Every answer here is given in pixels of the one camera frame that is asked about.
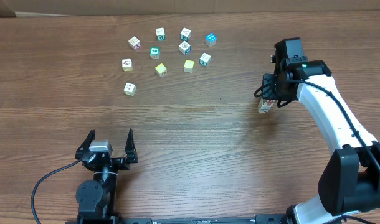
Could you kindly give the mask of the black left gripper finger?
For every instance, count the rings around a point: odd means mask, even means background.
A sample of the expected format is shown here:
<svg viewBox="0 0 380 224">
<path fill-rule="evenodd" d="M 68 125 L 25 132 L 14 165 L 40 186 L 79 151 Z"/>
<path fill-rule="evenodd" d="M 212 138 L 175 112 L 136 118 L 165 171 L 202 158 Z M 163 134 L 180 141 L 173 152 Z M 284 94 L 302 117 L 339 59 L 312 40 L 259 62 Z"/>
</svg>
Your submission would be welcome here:
<svg viewBox="0 0 380 224">
<path fill-rule="evenodd" d="M 125 146 L 126 159 L 128 163 L 137 163 L 138 162 L 138 154 L 136 151 L 134 138 L 133 138 L 133 130 L 130 129 Z"/>
<path fill-rule="evenodd" d="M 89 147 L 92 143 L 92 141 L 95 139 L 95 130 L 91 130 L 84 140 L 84 142 L 79 146 L 79 148 L 76 150 L 75 158 L 81 159 L 86 152 L 89 151 Z"/>
</svg>

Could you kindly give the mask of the wooden block red side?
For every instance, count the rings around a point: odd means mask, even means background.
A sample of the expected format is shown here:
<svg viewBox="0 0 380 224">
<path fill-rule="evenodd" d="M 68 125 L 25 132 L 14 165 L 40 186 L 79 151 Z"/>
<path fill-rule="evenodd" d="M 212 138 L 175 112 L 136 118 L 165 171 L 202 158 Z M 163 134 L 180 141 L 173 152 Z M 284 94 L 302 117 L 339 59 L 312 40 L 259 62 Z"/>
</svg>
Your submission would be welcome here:
<svg viewBox="0 0 380 224">
<path fill-rule="evenodd" d="M 268 100 L 268 99 L 264 99 L 264 104 L 274 104 L 276 103 L 277 101 L 276 100 Z"/>
</svg>

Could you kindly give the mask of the plain wooden block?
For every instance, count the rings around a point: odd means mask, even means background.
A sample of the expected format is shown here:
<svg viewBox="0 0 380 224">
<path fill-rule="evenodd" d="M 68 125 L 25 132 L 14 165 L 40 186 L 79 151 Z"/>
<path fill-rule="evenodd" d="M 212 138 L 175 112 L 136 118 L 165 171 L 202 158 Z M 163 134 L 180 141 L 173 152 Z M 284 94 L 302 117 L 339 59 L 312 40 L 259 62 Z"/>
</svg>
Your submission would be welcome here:
<svg viewBox="0 0 380 224">
<path fill-rule="evenodd" d="M 259 113 L 267 113 L 270 110 L 269 106 L 262 106 L 258 109 Z"/>
</svg>

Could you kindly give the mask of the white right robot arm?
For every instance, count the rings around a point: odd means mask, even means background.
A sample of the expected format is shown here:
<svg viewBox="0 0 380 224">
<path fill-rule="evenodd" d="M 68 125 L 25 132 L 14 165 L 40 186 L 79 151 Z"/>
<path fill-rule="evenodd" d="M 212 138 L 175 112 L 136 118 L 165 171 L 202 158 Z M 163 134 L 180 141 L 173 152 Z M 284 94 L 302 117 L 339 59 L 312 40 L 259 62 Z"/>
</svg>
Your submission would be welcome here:
<svg viewBox="0 0 380 224">
<path fill-rule="evenodd" d="M 299 101 L 321 131 L 330 160 L 318 182 L 318 194 L 292 205 L 274 223 L 342 223 L 359 212 L 380 208 L 380 142 L 357 120 L 341 97 L 331 70 L 322 60 L 308 60 L 300 38 L 274 45 L 272 74 L 254 92 L 258 111 L 266 113 Z"/>
</svg>

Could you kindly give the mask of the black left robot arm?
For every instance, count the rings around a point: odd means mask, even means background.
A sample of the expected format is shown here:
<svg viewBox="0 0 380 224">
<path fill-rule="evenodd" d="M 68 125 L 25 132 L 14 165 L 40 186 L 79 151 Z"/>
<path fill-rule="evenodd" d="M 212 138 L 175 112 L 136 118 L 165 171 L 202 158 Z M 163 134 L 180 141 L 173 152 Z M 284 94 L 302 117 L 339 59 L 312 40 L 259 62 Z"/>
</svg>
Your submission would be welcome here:
<svg viewBox="0 0 380 224">
<path fill-rule="evenodd" d="M 112 157 L 109 140 L 96 141 L 91 130 L 75 153 L 75 158 L 93 172 L 93 179 L 82 182 L 76 191 L 78 202 L 77 223 L 123 223 L 123 218 L 115 211 L 116 189 L 119 171 L 129 170 L 138 162 L 129 130 L 123 157 Z"/>
</svg>

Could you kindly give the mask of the wooden block orange side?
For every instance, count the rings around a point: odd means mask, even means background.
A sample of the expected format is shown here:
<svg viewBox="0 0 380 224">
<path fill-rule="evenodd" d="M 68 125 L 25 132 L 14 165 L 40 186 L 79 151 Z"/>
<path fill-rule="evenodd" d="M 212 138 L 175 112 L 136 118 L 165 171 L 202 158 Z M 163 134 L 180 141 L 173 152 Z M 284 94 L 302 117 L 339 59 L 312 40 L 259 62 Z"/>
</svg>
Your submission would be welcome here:
<svg viewBox="0 0 380 224">
<path fill-rule="evenodd" d="M 134 96 L 136 92 L 136 85 L 133 83 L 126 83 L 124 87 L 124 94 Z"/>
</svg>

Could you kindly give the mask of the wooden block teal front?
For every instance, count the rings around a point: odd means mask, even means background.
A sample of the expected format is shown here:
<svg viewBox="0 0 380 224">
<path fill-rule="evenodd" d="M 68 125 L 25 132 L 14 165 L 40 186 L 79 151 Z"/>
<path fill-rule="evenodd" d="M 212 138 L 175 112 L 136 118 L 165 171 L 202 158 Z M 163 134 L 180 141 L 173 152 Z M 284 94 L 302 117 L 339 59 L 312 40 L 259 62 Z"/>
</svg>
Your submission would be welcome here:
<svg viewBox="0 0 380 224">
<path fill-rule="evenodd" d="M 199 59 L 199 63 L 205 67 L 207 67 L 209 65 L 211 61 L 211 56 L 207 53 L 203 53 Z"/>
</svg>

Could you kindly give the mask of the blue top wooden block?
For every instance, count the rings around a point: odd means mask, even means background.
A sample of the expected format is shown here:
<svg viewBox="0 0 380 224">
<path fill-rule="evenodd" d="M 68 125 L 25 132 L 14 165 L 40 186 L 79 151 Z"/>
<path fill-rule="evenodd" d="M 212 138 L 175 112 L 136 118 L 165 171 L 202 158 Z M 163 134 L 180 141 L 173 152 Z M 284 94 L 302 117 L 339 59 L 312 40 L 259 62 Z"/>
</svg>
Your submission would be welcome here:
<svg viewBox="0 0 380 224">
<path fill-rule="evenodd" d="M 212 47 L 217 43 L 217 37 L 214 33 L 210 33 L 206 35 L 205 43 L 207 44 L 208 47 Z"/>
</svg>

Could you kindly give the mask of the wooden block blue side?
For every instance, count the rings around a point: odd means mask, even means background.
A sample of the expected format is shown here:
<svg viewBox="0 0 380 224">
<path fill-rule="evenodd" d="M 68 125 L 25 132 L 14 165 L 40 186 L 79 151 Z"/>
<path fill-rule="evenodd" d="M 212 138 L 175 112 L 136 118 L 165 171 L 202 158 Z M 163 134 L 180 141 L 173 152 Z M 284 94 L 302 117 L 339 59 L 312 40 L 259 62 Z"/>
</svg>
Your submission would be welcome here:
<svg viewBox="0 0 380 224">
<path fill-rule="evenodd" d="M 188 53 L 190 53 L 191 51 L 191 45 L 186 42 L 185 40 L 179 45 L 179 51 L 184 54 L 184 55 L 187 55 Z"/>
</svg>

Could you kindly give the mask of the wooden block teal side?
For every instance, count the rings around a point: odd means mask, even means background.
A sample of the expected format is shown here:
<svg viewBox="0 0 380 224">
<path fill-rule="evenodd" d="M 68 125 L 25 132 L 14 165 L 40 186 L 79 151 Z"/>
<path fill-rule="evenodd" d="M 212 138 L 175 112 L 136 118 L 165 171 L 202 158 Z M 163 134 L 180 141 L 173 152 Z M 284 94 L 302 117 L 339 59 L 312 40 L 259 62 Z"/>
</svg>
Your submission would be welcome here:
<svg viewBox="0 0 380 224">
<path fill-rule="evenodd" d="M 191 37 L 191 30 L 184 27 L 182 31 L 180 32 L 181 40 L 188 42 L 190 37 Z"/>
</svg>

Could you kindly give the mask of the wooden block green four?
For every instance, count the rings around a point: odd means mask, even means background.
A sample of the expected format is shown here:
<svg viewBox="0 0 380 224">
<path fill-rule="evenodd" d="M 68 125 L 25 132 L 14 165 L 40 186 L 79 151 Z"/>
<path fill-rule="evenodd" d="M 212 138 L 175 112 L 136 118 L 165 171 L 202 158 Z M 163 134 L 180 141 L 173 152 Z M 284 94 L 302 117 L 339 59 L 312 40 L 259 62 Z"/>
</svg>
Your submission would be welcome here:
<svg viewBox="0 0 380 224">
<path fill-rule="evenodd" d="M 159 47 L 152 47 L 150 48 L 150 58 L 151 59 L 159 59 L 160 57 L 160 48 Z"/>
</svg>

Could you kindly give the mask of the wooden block red top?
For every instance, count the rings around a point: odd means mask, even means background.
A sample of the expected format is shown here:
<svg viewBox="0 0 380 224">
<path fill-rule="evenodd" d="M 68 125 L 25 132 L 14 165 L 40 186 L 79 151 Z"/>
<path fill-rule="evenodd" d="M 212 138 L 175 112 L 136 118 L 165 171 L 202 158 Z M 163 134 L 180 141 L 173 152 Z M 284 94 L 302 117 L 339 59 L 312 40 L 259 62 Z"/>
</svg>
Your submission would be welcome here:
<svg viewBox="0 0 380 224">
<path fill-rule="evenodd" d="M 138 50 L 141 47 L 141 42 L 136 36 L 133 36 L 128 43 L 133 50 Z"/>
</svg>

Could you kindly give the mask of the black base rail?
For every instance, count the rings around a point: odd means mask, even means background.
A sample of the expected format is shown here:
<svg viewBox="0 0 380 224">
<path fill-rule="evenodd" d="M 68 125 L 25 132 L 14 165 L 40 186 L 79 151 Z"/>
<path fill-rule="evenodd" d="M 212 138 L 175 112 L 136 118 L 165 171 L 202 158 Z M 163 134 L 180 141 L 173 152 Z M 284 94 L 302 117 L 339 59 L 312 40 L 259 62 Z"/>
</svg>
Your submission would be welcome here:
<svg viewBox="0 0 380 224">
<path fill-rule="evenodd" d="M 287 224 L 295 223 L 294 220 L 284 214 L 263 214 L 253 217 L 224 217 L 224 218 L 177 218 L 157 219 L 151 218 L 116 218 L 111 220 L 85 220 L 71 221 L 65 224 L 80 223 L 109 223 L 109 224 Z"/>
</svg>

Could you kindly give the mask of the cardboard wall panel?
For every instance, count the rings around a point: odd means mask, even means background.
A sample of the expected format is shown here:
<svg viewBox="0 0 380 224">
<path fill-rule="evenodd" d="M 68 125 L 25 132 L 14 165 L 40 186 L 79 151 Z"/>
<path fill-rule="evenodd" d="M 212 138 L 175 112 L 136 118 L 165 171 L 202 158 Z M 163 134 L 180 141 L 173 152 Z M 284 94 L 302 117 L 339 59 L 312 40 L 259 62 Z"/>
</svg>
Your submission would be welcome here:
<svg viewBox="0 0 380 224">
<path fill-rule="evenodd" d="M 0 0 L 0 17 L 380 11 L 380 0 Z"/>
</svg>

